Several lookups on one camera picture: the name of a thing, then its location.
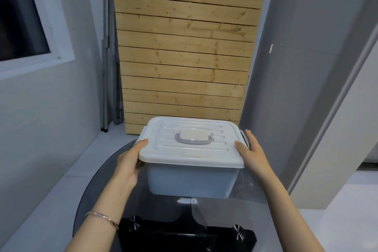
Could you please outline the person's left hand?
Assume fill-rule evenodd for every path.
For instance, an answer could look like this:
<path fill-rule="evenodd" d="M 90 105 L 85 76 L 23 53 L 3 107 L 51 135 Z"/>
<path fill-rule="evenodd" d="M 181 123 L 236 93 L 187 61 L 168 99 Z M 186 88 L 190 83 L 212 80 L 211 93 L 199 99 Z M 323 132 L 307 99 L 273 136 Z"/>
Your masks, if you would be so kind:
<path fill-rule="evenodd" d="M 132 155 L 132 148 L 117 159 L 113 178 L 122 184 L 134 188 L 138 181 L 140 168 L 137 167 L 139 156 Z"/>

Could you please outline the person's right hand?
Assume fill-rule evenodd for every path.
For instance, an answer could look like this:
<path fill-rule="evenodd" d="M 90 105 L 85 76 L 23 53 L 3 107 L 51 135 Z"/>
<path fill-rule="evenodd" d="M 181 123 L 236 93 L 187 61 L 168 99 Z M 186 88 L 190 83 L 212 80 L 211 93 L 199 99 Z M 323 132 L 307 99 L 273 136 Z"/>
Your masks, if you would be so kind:
<path fill-rule="evenodd" d="M 245 135 L 250 143 L 250 153 L 248 157 L 243 158 L 244 163 L 262 181 L 271 173 L 271 167 L 262 147 L 251 131 L 245 130 Z"/>

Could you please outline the white plastic storage box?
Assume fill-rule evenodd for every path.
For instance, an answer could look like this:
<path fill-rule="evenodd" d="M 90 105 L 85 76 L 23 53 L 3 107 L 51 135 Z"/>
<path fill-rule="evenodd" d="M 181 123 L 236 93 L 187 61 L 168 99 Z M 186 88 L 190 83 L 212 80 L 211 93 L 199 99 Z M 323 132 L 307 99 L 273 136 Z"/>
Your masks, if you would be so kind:
<path fill-rule="evenodd" d="M 250 148 L 245 133 L 240 132 L 244 145 Z M 153 194 L 217 199 L 229 197 L 241 170 L 151 163 L 145 163 L 145 167 L 149 189 Z"/>

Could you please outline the person's left forearm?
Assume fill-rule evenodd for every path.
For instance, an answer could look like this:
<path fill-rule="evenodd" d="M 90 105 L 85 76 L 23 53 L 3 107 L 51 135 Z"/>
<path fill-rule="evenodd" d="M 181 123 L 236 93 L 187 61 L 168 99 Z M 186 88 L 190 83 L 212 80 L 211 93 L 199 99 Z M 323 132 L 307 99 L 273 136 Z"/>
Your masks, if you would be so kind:
<path fill-rule="evenodd" d="M 65 252 L 110 252 L 132 190 L 112 176 Z"/>

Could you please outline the person's right forearm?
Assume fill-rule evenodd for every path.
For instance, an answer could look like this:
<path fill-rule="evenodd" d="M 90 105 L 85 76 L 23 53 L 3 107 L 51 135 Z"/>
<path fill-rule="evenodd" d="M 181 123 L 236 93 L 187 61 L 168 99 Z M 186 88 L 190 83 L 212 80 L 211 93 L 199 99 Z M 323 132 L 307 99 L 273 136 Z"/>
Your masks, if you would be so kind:
<path fill-rule="evenodd" d="M 325 252 L 269 165 L 254 172 L 264 189 L 283 252 Z"/>

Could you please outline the white box lid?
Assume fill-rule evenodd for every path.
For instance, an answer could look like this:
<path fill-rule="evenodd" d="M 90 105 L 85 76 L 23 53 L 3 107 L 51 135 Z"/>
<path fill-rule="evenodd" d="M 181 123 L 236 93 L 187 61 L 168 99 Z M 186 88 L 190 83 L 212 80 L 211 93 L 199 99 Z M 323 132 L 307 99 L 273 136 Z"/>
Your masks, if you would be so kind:
<path fill-rule="evenodd" d="M 234 142 L 244 142 L 236 124 L 224 120 L 154 117 L 144 126 L 139 140 L 145 163 L 242 169 L 244 161 Z"/>

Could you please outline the round glass table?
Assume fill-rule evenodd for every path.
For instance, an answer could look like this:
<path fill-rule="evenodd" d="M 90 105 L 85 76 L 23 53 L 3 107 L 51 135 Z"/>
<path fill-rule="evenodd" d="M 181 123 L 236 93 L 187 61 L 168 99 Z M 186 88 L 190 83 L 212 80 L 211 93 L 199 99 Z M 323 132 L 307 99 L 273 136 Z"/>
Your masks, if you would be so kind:
<path fill-rule="evenodd" d="M 75 217 L 73 234 L 84 220 L 84 213 L 92 208 L 103 188 L 114 173 L 117 158 L 136 142 L 136 135 L 125 135 L 116 140 L 95 139 L 69 169 L 73 176 L 86 176 L 91 180 L 82 196 Z M 269 212 L 265 194 L 258 179 L 245 167 L 239 171 L 228 198 L 180 198 L 151 193 L 147 181 L 147 167 L 138 175 L 138 183 L 128 200 L 123 219 L 133 216 L 143 221 L 154 221 L 158 228 L 171 224 L 180 216 L 189 215 L 201 228 L 221 227 L 231 235 L 233 224 L 240 225 L 243 236 L 255 233 L 256 244 L 252 252 L 282 252 Z"/>

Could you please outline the black table base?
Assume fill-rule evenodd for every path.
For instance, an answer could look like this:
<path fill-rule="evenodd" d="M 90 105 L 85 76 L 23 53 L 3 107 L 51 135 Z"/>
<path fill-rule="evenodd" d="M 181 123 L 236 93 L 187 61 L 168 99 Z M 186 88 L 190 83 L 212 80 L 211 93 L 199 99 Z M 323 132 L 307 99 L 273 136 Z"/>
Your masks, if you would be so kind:
<path fill-rule="evenodd" d="M 240 225 L 200 225 L 192 216 L 173 222 L 121 220 L 111 252 L 253 252 L 257 237 Z"/>

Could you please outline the grey folded metal stand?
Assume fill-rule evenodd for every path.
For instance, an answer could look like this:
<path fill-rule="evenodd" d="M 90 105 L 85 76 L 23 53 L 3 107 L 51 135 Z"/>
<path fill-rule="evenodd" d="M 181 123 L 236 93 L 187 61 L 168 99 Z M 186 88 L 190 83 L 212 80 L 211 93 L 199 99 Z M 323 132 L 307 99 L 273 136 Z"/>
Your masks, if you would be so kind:
<path fill-rule="evenodd" d="M 101 131 L 124 122 L 115 0 L 103 0 Z"/>

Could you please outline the wooden slatted board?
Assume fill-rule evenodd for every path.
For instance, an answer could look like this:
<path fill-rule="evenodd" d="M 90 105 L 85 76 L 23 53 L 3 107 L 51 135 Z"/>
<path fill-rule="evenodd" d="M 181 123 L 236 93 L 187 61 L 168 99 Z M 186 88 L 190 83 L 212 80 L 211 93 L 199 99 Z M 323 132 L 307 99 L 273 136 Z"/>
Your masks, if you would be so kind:
<path fill-rule="evenodd" d="M 114 0 L 127 134 L 154 117 L 239 125 L 265 0 Z"/>

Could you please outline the white framed window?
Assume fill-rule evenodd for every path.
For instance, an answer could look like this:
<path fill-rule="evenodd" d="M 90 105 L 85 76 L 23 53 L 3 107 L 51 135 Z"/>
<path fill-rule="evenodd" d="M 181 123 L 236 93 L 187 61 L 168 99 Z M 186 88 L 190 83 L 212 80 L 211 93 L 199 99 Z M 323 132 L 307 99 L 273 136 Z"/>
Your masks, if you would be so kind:
<path fill-rule="evenodd" d="M 62 0 L 0 0 L 0 80 L 74 59 Z"/>

